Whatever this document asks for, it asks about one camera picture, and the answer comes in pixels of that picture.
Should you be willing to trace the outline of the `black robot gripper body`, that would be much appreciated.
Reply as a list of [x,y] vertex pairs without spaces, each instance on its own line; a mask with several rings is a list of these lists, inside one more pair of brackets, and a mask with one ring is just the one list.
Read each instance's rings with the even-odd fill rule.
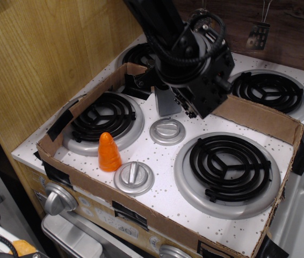
[[156,55],[155,64],[133,77],[135,95],[145,97],[151,87],[170,89],[190,118],[202,119],[227,99],[231,91],[228,77],[234,67],[228,46],[150,47]]

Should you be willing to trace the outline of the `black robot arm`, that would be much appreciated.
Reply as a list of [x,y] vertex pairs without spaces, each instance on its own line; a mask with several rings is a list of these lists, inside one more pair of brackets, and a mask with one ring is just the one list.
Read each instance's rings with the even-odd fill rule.
[[231,91],[224,22],[207,10],[183,21],[172,1],[125,1],[156,54],[154,69],[190,118],[206,118]]

